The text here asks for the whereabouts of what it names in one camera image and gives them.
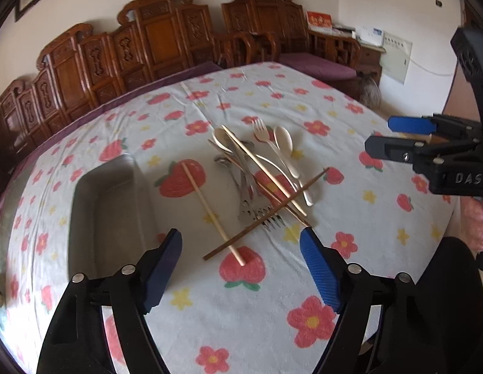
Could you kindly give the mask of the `right hand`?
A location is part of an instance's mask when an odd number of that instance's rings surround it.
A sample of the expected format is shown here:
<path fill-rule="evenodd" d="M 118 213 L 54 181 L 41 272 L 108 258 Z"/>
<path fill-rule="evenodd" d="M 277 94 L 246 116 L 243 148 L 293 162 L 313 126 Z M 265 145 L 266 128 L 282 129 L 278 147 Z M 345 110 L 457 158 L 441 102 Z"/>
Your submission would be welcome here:
<path fill-rule="evenodd" d="M 483 252 L 483 201 L 460 198 L 460 239 L 473 254 Z"/>

